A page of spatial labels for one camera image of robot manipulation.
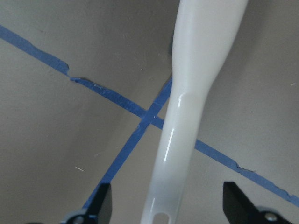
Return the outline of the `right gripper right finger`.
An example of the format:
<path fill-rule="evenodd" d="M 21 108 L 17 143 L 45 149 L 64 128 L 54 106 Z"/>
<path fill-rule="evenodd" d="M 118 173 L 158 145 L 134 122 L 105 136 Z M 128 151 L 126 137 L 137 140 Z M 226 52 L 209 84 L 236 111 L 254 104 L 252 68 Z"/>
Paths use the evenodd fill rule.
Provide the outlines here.
<path fill-rule="evenodd" d="M 276 212 L 260 211 L 235 182 L 223 183 L 222 209 L 230 224 L 289 224 Z"/>

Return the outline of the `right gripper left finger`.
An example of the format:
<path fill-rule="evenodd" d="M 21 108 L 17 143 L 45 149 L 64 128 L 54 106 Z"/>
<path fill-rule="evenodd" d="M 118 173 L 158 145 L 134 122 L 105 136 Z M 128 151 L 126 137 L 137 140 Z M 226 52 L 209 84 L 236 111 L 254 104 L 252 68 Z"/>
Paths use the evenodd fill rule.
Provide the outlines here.
<path fill-rule="evenodd" d="M 108 224 L 112 216 L 112 189 L 110 183 L 102 183 L 87 206 L 67 214 L 61 224 Z"/>

